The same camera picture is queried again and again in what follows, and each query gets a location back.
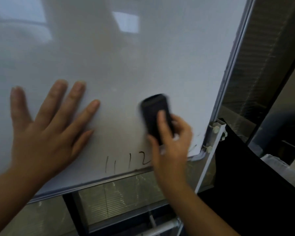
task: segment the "metal pipe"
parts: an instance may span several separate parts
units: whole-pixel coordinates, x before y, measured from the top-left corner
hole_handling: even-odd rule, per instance
[[[180,220],[178,218],[174,218],[174,219],[169,220],[168,222],[163,223],[155,228],[146,230],[145,232],[140,233],[137,236],[156,236],[156,235],[161,234],[167,230],[178,227],[179,222],[180,222]]]

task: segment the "white surface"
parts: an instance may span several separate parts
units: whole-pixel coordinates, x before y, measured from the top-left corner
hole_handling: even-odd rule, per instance
[[[0,173],[10,162],[11,87],[24,87],[35,116],[59,78],[87,81],[80,110],[102,105],[85,151],[39,193],[148,166],[138,103],[158,93],[193,127],[189,155],[198,154],[245,2],[0,0]]]

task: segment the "black fabric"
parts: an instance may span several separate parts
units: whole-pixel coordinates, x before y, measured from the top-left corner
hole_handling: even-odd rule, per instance
[[[226,130],[215,187],[200,197],[241,235],[295,235],[295,188]]]

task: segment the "whiteboard eraser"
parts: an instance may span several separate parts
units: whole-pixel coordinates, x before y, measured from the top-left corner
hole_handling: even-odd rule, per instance
[[[149,98],[144,99],[141,104],[141,112],[142,116],[145,121],[145,126],[147,128],[147,132],[155,137],[159,143],[159,145],[162,145],[162,140],[158,131],[157,127],[157,113],[160,110],[164,110],[166,113],[166,121],[169,125],[169,128],[172,133],[172,137],[174,137],[174,126],[172,123],[172,118],[169,113],[169,105],[167,102],[167,97],[164,94],[157,94],[153,95]]]

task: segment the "white plastic bag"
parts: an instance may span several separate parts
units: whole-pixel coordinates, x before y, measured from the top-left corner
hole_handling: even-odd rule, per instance
[[[287,180],[295,187],[295,169],[292,169],[280,158],[272,156],[270,154],[261,157],[261,160],[263,160],[273,170],[279,173],[280,176],[282,176],[285,180]]]

